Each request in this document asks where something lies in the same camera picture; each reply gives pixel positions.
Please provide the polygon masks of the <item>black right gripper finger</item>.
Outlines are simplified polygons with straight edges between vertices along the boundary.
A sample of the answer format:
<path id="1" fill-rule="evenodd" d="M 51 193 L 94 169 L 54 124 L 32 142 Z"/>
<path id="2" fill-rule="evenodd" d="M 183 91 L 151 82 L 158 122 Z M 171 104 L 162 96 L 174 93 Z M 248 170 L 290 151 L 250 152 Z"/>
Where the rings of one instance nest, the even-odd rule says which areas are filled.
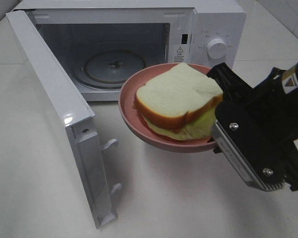
<path id="1" fill-rule="evenodd" d="M 252 91 L 252 88 L 226 63 L 220 63 L 211 68 L 207 77 L 212 78 L 223 91 L 223 100 L 242 104 Z"/>
<path id="2" fill-rule="evenodd" d="M 216 106 L 211 134 L 218 148 L 249 187 L 262 191 L 282 189 L 285 181 L 285 154 L 262 153 L 243 140 L 247 113 L 238 104 L 223 101 Z"/>

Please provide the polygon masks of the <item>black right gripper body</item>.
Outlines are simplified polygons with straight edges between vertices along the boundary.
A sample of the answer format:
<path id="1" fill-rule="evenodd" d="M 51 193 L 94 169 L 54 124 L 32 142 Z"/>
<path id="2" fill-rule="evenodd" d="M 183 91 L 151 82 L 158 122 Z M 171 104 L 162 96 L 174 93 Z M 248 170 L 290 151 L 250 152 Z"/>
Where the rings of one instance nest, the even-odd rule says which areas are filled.
<path id="1" fill-rule="evenodd" d="M 243 140 L 262 153 L 284 153 L 298 139 L 298 66 L 273 68 L 243 102 L 247 120 Z"/>

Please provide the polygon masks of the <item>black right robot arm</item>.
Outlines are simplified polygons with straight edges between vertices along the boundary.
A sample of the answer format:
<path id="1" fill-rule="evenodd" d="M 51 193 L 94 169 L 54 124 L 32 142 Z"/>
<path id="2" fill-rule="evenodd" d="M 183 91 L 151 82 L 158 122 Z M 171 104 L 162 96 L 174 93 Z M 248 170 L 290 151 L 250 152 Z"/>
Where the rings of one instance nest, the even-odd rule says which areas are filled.
<path id="1" fill-rule="evenodd" d="M 289 184 L 298 191 L 298 63 L 273 68 L 250 87 L 225 63 L 208 77 L 223 90 L 211 136 L 215 153 L 223 153 L 249 187 L 275 191 Z"/>

